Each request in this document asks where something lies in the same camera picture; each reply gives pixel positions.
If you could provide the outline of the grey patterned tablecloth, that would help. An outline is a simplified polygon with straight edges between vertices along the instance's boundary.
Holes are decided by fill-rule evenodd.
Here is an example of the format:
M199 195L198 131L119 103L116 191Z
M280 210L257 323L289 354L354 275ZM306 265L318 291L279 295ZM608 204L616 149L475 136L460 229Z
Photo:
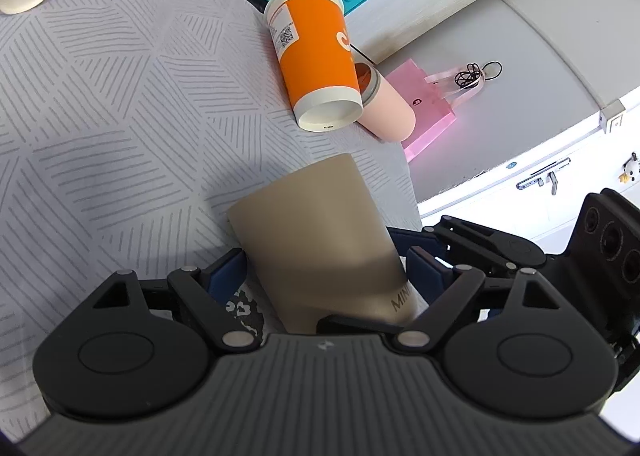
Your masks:
M119 268L162 278L235 245L227 212L348 153L387 225L418 228L404 153L293 117L245 0L46 0L1 20L1 429L47 418L39 344Z

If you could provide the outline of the tan cylindrical cup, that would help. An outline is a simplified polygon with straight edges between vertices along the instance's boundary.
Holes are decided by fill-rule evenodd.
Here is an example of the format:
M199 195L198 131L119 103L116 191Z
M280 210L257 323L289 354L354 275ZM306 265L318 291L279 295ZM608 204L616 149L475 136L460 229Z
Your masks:
M341 315L405 325L418 300L390 233L347 153L309 165L228 211L284 329Z

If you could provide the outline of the pink paper gift bag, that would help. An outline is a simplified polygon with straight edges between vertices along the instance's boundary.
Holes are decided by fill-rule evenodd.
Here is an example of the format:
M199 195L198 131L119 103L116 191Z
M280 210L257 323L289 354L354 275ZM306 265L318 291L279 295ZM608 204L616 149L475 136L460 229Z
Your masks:
M401 143L411 162L456 122L456 109L483 90L486 74L475 62L426 73L409 59L386 75L386 80L416 115L413 132Z

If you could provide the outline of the orange paper cup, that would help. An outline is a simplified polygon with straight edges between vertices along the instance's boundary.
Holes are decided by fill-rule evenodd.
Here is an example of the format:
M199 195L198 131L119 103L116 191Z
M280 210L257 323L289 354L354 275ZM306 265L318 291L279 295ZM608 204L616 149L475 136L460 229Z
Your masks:
M269 0L265 20L297 125L339 130L363 114L342 0Z

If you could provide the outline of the pink cup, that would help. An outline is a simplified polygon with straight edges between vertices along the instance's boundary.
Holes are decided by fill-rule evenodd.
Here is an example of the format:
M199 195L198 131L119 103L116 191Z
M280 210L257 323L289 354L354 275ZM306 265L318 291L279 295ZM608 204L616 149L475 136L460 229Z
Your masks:
M355 70L363 112L357 123L382 142L400 143L416 126L416 115L384 76L366 62Z

